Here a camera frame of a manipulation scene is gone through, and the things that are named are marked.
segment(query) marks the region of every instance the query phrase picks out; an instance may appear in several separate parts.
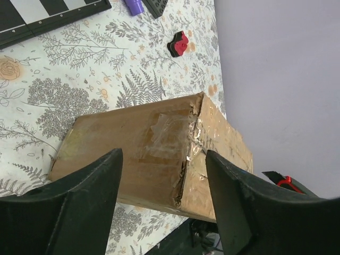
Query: purple object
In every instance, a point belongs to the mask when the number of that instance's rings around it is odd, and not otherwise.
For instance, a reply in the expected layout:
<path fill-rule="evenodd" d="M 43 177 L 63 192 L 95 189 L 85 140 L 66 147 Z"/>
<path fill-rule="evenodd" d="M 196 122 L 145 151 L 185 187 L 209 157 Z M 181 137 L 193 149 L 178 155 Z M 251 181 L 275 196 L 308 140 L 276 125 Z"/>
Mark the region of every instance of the purple object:
<path fill-rule="evenodd" d="M 132 16 L 136 16 L 144 12 L 141 0 L 125 0 L 125 2 L 129 7 Z"/>

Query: flower print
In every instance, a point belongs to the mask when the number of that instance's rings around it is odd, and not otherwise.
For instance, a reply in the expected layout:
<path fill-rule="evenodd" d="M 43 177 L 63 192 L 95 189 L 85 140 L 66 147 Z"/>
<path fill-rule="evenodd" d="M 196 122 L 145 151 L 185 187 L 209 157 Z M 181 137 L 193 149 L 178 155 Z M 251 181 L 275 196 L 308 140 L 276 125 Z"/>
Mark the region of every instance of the flower print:
<path fill-rule="evenodd" d="M 0 80 L 15 80 L 20 76 L 19 64 L 7 58 L 0 59 Z"/>
<path fill-rule="evenodd" d="M 104 72 L 101 72 L 101 73 L 104 75 L 104 78 L 103 78 L 104 82 L 108 82 L 108 81 L 111 80 L 111 79 L 110 79 L 111 76 L 106 75 L 106 73 L 104 73 Z"/>
<path fill-rule="evenodd" d="M 141 51 L 145 50 L 145 46 L 143 44 L 139 45 Z"/>
<path fill-rule="evenodd" d="M 196 45 L 194 42 L 189 43 L 188 47 L 190 48 L 190 51 L 192 52 L 196 51 Z"/>
<path fill-rule="evenodd" d="M 83 24 L 88 28 L 90 23 L 89 23 L 88 20 L 84 20 L 84 21 L 83 21 Z"/>
<path fill-rule="evenodd" d="M 132 52 L 130 52 L 130 54 L 131 54 L 131 57 L 130 57 L 131 60 L 136 60 L 137 59 L 136 55 L 134 55 Z"/>
<path fill-rule="evenodd" d="M 136 211 L 138 211 L 138 212 L 143 212 L 143 211 L 145 211 L 145 208 L 139 207 L 139 206 L 135 206 L 134 209 L 135 209 Z"/>
<path fill-rule="evenodd" d="M 108 98 L 107 90 L 106 90 L 106 89 L 102 89 L 102 90 L 101 90 L 101 94 L 102 94 L 102 96 L 103 96 L 105 99 Z"/>
<path fill-rule="evenodd" d="M 208 94 L 209 94 L 209 96 L 211 96 L 211 97 L 215 94 L 214 88 L 213 88 L 211 85 L 209 85 Z"/>

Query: floral tablecloth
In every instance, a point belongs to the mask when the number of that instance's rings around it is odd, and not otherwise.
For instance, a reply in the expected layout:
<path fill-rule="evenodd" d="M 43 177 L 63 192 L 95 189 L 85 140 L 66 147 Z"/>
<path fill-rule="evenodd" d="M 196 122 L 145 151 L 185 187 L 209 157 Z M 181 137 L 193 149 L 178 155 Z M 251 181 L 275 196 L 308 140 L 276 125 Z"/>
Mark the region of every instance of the floral tablecloth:
<path fill-rule="evenodd" d="M 214 0 L 170 0 L 157 20 L 122 1 L 0 51 L 0 196 L 48 183 L 79 115 L 200 91 L 224 113 Z M 182 30 L 188 48 L 172 58 L 166 44 Z M 184 220 L 118 203 L 107 254 L 145 254 Z"/>

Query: red and black object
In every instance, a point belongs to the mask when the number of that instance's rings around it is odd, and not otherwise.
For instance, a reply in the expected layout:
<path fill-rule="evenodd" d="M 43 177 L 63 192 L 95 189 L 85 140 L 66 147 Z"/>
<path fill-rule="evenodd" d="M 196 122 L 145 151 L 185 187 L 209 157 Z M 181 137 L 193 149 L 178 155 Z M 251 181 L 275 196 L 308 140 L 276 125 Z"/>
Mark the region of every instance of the red and black object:
<path fill-rule="evenodd" d="M 302 185 L 297 180 L 291 178 L 290 176 L 283 176 L 282 174 L 279 174 L 275 171 L 269 171 L 269 172 L 262 172 L 265 176 L 267 176 L 272 182 L 274 182 L 276 185 L 295 191 L 297 193 L 306 194 L 312 197 L 317 197 L 313 192 L 311 192 L 309 189 L 307 189 L 304 185 Z"/>
<path fill-rule="evenodd" d="M 185 50 L 188 47 L 189 40 L 185 36 L 184 32 L 178 32 L 175 34 L 174 39 L 167 44 L 167 48 L 172 57 L 183 56 Z"/>

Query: box flap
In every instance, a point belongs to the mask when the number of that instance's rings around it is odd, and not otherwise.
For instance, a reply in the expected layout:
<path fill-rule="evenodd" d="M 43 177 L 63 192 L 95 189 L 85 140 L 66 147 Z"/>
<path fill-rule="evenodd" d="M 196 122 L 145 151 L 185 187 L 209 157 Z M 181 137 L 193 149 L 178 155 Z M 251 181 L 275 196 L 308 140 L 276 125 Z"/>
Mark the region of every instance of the box flap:
<path fill-rule="evenodd" d="M 236 166 L 252 173 L 252 153 L 242 136 L 225 120 L 207 95 L 204 95 L 191 150 L 180 209 L 215 220 L 206 170 L 206 152 L 214 150 Z"/>

